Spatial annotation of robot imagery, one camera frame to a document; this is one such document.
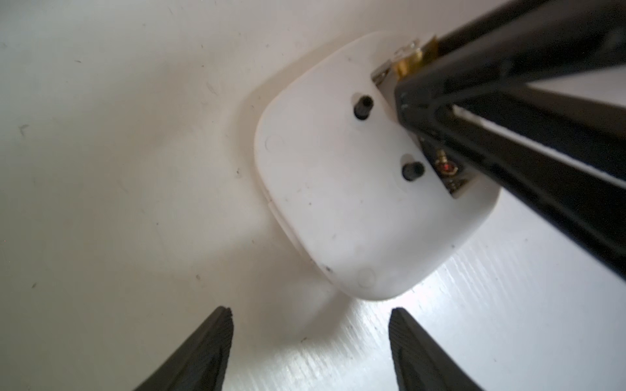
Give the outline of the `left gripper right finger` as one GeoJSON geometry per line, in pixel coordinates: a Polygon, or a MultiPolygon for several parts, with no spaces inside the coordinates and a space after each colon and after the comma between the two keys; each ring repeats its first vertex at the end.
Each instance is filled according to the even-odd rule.
{"type": "Polygon", "coordinates": [[[391,311],[388,332],[400,390],[481,389],[406,309],[391,311]]]}

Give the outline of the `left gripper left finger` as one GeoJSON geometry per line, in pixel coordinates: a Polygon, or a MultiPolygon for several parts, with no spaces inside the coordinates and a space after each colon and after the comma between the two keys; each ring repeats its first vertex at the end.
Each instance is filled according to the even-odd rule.
{"type": "Polygon", "coordinates": [[[234,323],[231,309],[216,308],[138,390],[221,390],[234,323]]]}

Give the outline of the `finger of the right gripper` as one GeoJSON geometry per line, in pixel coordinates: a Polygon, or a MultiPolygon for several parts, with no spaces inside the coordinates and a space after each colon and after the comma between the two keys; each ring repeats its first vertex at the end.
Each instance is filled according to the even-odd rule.
{"type": "Polygon", "coordinates": [[[624,63],[623,1],[508,1],[443,37],[430,85],[452,96],[624,63]]]}
{"type": "Polygon", "coordinates": [[[464,86],[414,75],[400,124],[500,184],[625,274],[625,110],[498,78],[464,86]]]}

